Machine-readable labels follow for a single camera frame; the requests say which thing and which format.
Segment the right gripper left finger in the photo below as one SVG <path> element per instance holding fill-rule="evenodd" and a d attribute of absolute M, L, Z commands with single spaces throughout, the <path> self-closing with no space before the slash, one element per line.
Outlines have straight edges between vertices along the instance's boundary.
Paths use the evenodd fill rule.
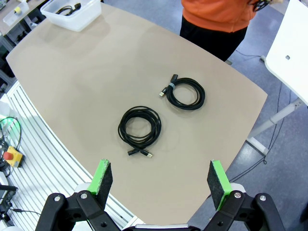
<path fill-rule="evenodd" d="M 70 197 L 61 193 L 48 196 L 36 230 L 71 231 L 77 222 L 88 221 L 95 231 L 119 231 L 120 228 L 104 210 L 112 183 L 111 163 L 103 159 L 87 189 Z"/>

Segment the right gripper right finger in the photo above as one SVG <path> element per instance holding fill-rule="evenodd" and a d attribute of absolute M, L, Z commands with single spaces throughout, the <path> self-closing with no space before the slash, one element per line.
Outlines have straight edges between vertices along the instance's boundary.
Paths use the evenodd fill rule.
<path fill-rule="evenodd" d="M 234 221 L 243 222 L 249 231 L 285 230 L 272 197 L 251 197 L 241 184 L 230 183 L 220 161 L 210 161 L 207 183 L 216 213 L 205 231 L 228 231 Z"/>

